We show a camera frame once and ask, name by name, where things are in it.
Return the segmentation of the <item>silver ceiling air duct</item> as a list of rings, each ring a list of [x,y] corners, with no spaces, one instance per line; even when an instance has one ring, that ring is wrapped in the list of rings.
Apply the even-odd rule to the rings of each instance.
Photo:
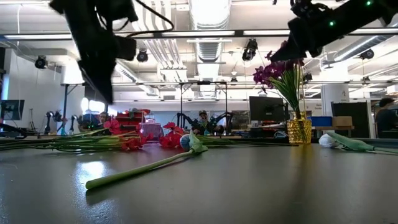
[[[188,0],[191,29],[200,31],[228,28],[231,0]],[[201,81],[214,82],[220,69],[223,43],[215,38],[197,40],[197,74]]]

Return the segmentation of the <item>white tulip green stem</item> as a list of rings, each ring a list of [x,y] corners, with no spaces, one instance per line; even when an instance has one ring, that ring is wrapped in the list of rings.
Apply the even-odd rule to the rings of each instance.
[[[165,166],[167,164],[170,164],[178,159],[183,159],[189,156],[197,156],[203,152],[206,152],[208,150],[208,147],[205,146],[203,144],[202,141],[200,141],[194,134],[193,132],[191,132],[188,135],[189,138],[189,143],[188,145],[190,146],[189,150],[187,152],[182,152],[180,154],[176,154],[172,157],[168,157],[166,159],[162,159],[160,161],[157,162],[153,162],[151,164],[147,164],[144,166],[140,166],[137,167],[135,169],[132,170],[127,170],[124,172],[120,172],[117,174],[113,174],[113,175],[108,175],[108,176],[104,176],[104,177],[100,177],[97,179],[93,179],[93,180],[89,180],[86,184],[85,184],[85,188],[86,190],[92,190],[92,189],[96,189],[98,187],[102,187],[104,185],[108,185],[108,184],[112,184],[115,183],[117,181],[120,180],[124,180],[128,177],[133,177],[135,175],[139,175],[139,174],[143,174],[145,172],[148,172],[152,169],[161,167],[161,166]]]
[[[325,148],[336,148],[342,146],[343,149],[358,152],[386,152],[398,154],[398,149],[376,147],[357,139],[351,139],[336,133],[326,133],[319,140],[319,145]]]

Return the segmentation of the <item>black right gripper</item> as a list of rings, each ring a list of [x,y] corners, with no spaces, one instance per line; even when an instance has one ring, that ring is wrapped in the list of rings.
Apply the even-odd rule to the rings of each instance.
[[[271,57],[271,61],[314,57],[320,49],[345,35],[345,7],[339,6],[309,19],[297,17],[289,21],[289,41]]]

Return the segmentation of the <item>red shelving rack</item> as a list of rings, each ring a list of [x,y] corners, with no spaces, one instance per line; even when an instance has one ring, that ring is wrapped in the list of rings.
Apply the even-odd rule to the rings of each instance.
[[[115,119],[119,123],[119,129],[122,133],[138,133],[141,130],[141,124],[145,122],[146,110],[133,109],[117,113]]]

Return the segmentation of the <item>red flower bunch long stems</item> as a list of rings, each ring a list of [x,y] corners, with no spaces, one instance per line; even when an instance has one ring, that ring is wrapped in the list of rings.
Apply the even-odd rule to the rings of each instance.
[[[0,142],[0,151],[15,149],[56,150],[62,152],[136,151],[153,140],[153,135],[122,133],[114,123],[103,129],[47,139],[12,140]]]

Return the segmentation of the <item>blue plastic bin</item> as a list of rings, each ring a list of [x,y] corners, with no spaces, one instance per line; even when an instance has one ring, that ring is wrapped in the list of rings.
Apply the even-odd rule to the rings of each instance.
[[[333,126],[333,118],[331,116],[311,116],[309,119],[314,127],[330,127]]]

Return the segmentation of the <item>pink glass vase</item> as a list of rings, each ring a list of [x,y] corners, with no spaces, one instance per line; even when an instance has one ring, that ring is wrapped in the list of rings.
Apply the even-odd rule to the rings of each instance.
[[[154,119],[146,119],[143,123],[139,124],[139,132],[145,136],[152,136],[151,141],[159,142],[161,137],[164,136],[163,127]]]

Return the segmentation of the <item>red flower bunch grassy leaves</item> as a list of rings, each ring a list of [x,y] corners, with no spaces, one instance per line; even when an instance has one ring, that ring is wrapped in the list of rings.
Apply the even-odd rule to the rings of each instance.
[[[196,142],[203,146],[218,147],[232,145],[270,145],[270,146],[290,146],[287,138],[282,139],[244,139],[230,138],[229,136],[203,136],[197,135],[193,131],[185,133],[175,123],[169,122],[164,126],[169,132],[165,136],[159,138],[159,143],[163,148],[180,147],[188,151]]]

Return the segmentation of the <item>yellow glass vase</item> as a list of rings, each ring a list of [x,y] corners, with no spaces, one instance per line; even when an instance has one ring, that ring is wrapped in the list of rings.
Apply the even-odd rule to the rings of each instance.
[[[312,141],[312,122],[306,112],[301,111],[300,117],[294,115],[287,121],[287,135],[291,144],[310,144]]]

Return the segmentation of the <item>black partition screen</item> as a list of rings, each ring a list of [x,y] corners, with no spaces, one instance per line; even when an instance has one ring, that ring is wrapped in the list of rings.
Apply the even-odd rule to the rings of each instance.
[[[331,109],[334,117],[342,117],[338,121],[339,126],[354,127],[351,130],[351,137],[370,137],[368,107],[365,102],[332,103]]]

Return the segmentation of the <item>black computer monitor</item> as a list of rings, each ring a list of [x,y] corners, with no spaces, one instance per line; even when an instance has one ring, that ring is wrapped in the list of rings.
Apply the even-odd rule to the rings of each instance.
[[[2,120],[21,120],[25,100],[1,100],[0,119]]]
[[[250,96],[249,109],[252,121],[285,121],[285,107],[282,98]]]

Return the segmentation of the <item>black overhead rig frame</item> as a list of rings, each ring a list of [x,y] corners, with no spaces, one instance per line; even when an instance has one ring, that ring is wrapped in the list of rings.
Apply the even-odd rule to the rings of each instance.
[[[62,107],[64,117],[108,112],[108,104],[89,84],[65,83],[62,86],[64,87]]]
[[[192,85],[215,85],[219,90],[221,90],[224,93],[224,105],[225,109],[224,112],[227,114],[228,113],[228,84],[227,82],[211,82],[211,81],[197,81],[197,82],[180,82],[178,83],[180,85],[180,113],[183,113],[183,94],[191,88]],[[210,107],[210,103],[216,103],[219,102],[219,99],[188,99],[187,103],[196,103],[196,107],[199,109],[210,109],[210,110],[215,110],[215,106]]]

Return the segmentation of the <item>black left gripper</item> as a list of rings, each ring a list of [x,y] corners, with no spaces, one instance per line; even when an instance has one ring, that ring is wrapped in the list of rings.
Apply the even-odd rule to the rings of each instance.
[[[65,12],[64,16],[78,49],[83,79],[104,103],[112,105],[111,77],[117,53],[114,35],[101,26],[96,12]],[[101,64],[95,68],[85,62]]]

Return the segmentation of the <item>cardboard box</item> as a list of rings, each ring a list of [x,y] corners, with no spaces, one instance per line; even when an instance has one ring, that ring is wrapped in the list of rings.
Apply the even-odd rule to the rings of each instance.
[[[351,116],[334,116],[332,117],[333,127],[352,127],[353,120]]]

